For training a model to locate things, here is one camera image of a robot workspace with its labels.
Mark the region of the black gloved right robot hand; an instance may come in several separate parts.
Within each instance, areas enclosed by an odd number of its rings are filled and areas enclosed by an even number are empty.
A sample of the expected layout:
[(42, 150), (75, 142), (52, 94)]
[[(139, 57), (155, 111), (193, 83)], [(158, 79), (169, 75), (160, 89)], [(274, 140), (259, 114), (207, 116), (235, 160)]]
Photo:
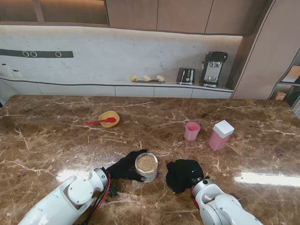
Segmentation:
[(204, 178), (203, 170), (199, 163), (190, 159), (178, 159), (166, 164), (167, 186), (176, 194), (183, 193), (192, 187), (192, 179)]

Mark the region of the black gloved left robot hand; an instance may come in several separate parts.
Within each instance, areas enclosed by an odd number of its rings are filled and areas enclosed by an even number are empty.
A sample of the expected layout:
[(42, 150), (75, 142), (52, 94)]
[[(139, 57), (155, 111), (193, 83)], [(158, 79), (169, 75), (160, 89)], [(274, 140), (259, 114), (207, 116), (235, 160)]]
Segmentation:
[(132, 151), (118, 162), (108, 167), (106, 171), (110, 174), (111, 179), (128, 179), (145, 182), (146, 178), (138, 174), (135, 170), (135, 160), (140, 154), (146, 153), (147, 151), (148, 150), (146, 149)]

